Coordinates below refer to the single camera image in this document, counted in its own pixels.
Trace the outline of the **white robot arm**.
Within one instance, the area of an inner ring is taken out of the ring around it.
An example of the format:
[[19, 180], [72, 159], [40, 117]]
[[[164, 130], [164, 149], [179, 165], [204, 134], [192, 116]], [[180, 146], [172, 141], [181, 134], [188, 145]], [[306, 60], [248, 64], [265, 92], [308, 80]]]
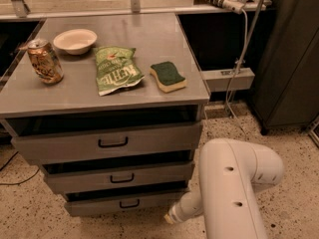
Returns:
[[271, 148], [213, 139], [199, 155], [199, 190], [184, 194], [164, 219], [174, 224], [203, 216], [207, 239], [268, 239], [255, 193], [278, 184], [283, 174]]

